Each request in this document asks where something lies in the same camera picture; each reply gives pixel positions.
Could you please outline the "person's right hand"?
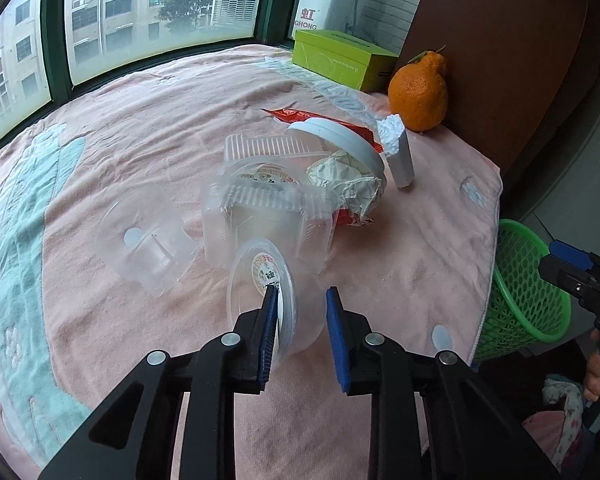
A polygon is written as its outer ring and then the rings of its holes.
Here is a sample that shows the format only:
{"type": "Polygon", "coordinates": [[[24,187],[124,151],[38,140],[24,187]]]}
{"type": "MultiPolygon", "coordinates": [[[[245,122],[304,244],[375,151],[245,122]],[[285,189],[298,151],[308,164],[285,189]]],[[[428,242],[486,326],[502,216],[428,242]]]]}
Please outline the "person's right hand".
{"type": "Polygon", "coordinates": [[[600,400],[600,331],[592,330],[590,339],[595,350],[588,357],[584,378],[584,398],[587,404],[600,400]]]}

